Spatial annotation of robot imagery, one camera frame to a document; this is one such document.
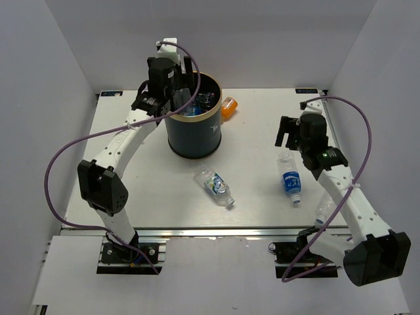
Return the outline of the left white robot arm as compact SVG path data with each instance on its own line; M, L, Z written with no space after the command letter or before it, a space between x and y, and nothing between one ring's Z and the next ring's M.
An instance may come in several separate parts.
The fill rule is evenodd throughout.
M137 149L168 114L189 104L196 93L192 59L150 57L148 80L139 87L122 130L92 160L77 167L81 197L102 219L116 254L125 262L138 256L135 229L125 211L124 171Z

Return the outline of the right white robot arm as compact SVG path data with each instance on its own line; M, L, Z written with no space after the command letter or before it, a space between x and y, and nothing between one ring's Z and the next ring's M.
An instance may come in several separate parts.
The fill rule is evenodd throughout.
M324 228L307 228L298 234L297 256L306 262L321 256L343 267L356 286L401 276L411 241L406 233L395 232L353 183L347 159L329 145L324 116L283 116L275 145L301 153L304 166L339 207L352 237L345 241Z

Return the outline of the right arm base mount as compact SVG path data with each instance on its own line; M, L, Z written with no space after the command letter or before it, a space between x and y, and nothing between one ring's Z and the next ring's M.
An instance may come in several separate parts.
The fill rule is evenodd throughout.
M277 279L281 279L287 267L293 259L307 245L307 237L319 231L315 226L302 230L298 233L295 241L275 241L268 245L268 251L275 256L275 271ZM327 266L312 272L303 278L337 278L338 267L331 261L322 256L311 253L309 250L297 261L296 265L291 269L287 278L312 270L323 264Z

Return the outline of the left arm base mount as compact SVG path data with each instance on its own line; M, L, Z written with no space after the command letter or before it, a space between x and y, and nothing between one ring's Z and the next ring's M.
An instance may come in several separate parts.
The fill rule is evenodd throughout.
M134 241L144 255L103 239L96 268L97 274L158 275L165 259L165 244L158 241Z

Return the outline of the green blue label bottle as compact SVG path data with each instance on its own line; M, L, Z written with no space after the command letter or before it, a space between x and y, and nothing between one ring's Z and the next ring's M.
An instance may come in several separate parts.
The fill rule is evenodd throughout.
M229 185L212 168L199 165L194 172L194 179L218 205L228 209L233 207L235 199Z

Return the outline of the orange plastic bottle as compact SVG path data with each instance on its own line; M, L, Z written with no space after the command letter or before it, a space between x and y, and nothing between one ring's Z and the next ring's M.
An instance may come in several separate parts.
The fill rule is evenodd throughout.
M237 101L232 97L226 97L221 105L221 115L223 121L228 121L238 107Z

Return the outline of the clear bottle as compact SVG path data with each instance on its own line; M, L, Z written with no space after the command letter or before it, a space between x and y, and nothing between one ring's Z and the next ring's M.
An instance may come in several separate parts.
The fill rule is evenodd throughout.
M316 207L316 217L315 217L315 225L316 226L322 226L326 223L328 218L330 218L331 214L336 209L336 204L331 198L331 196L325 192L319 204Z

